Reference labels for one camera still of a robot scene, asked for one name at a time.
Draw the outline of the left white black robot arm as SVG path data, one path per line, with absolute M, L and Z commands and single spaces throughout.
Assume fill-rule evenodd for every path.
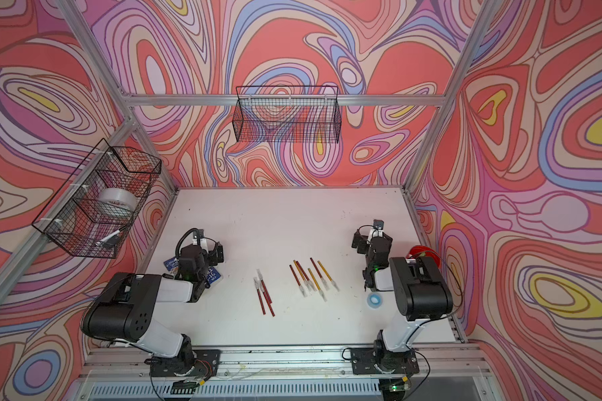
M 158 304 L 189 304 L 209 289 L 207 275 L 224 261 L 223 248 L 200 244 L 177 252 L 177 275 L 117 273 L 90 304 L 81 331 L 91 339 L 127 344 L 150 354 L 152 378 L 200 378 L 217 374 L 218 350 L 195 351 L 192 339 L 153 316 Z

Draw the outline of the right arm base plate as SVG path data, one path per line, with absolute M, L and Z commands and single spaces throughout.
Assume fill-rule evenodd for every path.
M 401 374 L 411 377 L 420 372 L 413 350 L 393 353 L 373 348 L 357 348 L 349 350 L 348 359 L 355 375 Z

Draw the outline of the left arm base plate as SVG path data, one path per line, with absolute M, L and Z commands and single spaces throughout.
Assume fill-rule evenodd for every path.
M 217 375 L 220 349 L 202 349 L 180 353 L 174 358 L 152 357 L 146 362 L 150 376 L 154 378 L 199 378 L 210 379 Z

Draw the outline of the yellow carving knife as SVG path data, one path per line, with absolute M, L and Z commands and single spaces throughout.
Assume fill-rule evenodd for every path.
M 339 287 L 336 283 L 336 281 L 331 277 L 331 275 L 329 274 L 328 270 L 324 267 L 324 264 L 321 261 L 318 261 L 319 266 L 321 267 L 322 271 L 324 272 L 324 275 L 328 278 L 330 284 L 334 287 L 334 289 L 339 292 Z

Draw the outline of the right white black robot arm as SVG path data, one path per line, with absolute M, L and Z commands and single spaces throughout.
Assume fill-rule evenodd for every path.
M 353 374 L 404 374 L 420 372 L 412 344 L 430 322 L 448 317 L 453 296 L 436 259 L 413 247 L 407 257 L 391 257 L 393 239 L 379 227 L 356 231 L 351 247 L 366 257 L 362 271 L 364 288 L 371 292 L 368 303 L 383 292 L 394 296 L 396 314 L 381 329 L 370 348 L 349 351 Z

